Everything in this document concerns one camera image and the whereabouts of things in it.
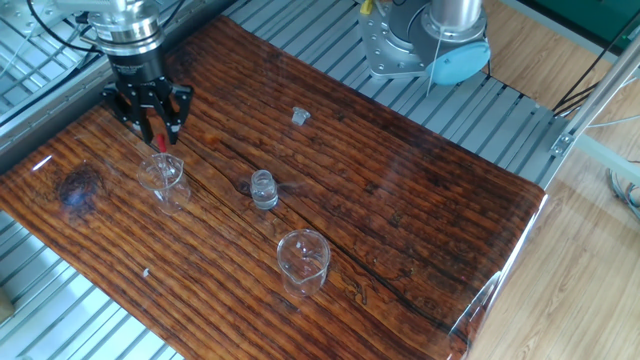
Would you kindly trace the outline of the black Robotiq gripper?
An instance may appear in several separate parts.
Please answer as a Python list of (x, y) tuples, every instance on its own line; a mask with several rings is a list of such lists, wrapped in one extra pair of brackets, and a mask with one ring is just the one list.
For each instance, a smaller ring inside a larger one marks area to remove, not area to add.
[(108, 59), (116, 81), (103, 88), (102, 96), (115, 117), (123, 124), (130, 122), (150, 144), (153, 131), (139, 89), (150, 87), (153, 107), (165, 125), (170, 144), (175, 145), (189, 115), (194, 88), (174, 84), (167, 78), (163, 48), (131, 56), (109, 55)]

